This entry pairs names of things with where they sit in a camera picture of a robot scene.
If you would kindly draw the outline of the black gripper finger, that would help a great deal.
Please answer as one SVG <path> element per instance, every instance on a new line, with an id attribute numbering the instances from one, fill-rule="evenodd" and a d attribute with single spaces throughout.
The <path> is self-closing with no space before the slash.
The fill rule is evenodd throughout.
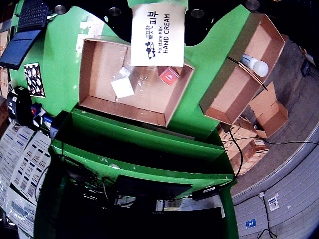
<path id="1" fill-rule="evenodd" d="M 185 13 L 185 44 L 200 44 L 213 25 L 230 13 L 239 4 L 259 5 L 261 0 L 190 0 Z"/>
<path id="2" fill-rule="evenodd" d="M 102 21 L 122 40 L 131 42 L 133 11 L 126 0 L 51 0 L 49 8 L 62 7 L 67 13 L 71 7 L 79 7 Z"/>

